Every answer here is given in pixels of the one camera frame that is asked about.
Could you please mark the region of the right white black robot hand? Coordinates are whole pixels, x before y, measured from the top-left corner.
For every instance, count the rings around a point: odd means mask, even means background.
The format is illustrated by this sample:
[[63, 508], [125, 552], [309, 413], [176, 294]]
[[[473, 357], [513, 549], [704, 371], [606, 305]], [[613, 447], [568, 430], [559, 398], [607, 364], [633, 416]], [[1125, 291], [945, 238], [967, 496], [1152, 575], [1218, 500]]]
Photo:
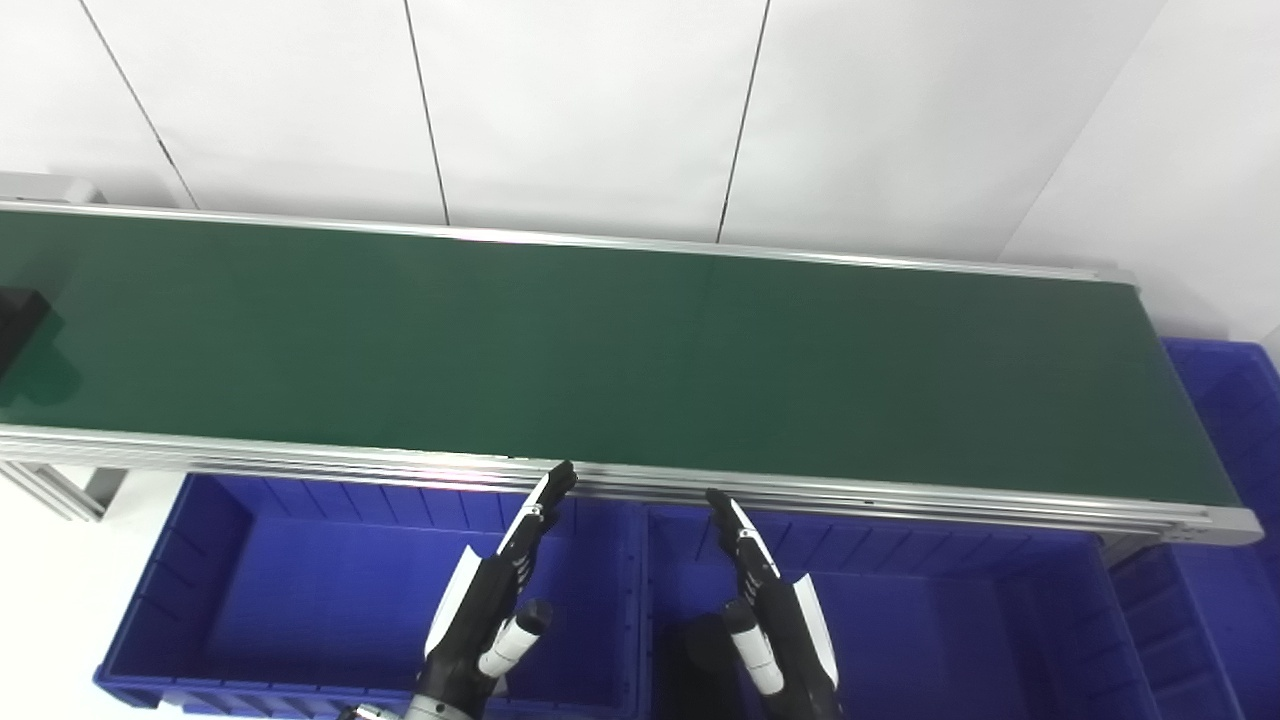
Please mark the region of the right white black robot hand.
[[768, 719], [842, 719], [838, 667], [810, 575], [782, 577], [762, 533], [726, 492], [705, 492], [737, 594], [721, 619]]

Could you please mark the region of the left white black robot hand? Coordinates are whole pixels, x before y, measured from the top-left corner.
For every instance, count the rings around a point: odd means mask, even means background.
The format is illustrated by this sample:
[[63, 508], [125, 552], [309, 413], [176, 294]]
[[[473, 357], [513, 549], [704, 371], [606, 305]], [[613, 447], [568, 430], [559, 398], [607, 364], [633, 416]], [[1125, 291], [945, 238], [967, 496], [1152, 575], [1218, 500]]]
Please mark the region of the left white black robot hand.
[[517, 602], [577, 479], [571, 461], [558, 462], [521, 503], [493, 553], [463, 548], [431, 620], [408, 719], [483, 717], [506, 675], [545, 634], [553, 607], [544, 600]]

